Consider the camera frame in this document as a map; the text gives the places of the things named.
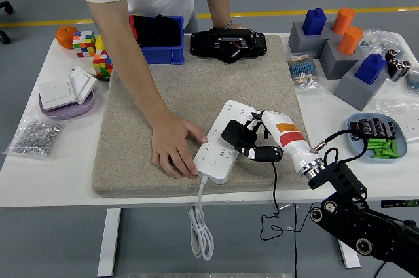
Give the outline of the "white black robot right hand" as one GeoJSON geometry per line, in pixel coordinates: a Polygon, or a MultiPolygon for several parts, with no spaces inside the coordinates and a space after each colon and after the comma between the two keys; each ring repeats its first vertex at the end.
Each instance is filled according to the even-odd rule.
{"type": "Polygon", "coordinates": [[[254,130],[263,125],[271,135],[276,146],[238,147],[236,150],[256,162],[278,162],[283,156],[292,159],[294,170],[301,176],[317,175],[325,168],[322,158],[311,148],[300,129],[286,114],[276,111],[260,110],[251,113],[248,128],[254,130]]]}

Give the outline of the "person's right hand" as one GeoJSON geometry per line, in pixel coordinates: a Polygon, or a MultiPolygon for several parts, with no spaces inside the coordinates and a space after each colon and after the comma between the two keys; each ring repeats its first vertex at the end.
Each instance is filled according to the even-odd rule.
{"type": "Polygon", "coordinates": [[[195,123],[176,117],[172,113],[156,115],[150,119],[152,134],[152,163],[170,177],[195,179],[198,170],[187,146],[187,136],[200,143],[208,141],[195,123]]]}

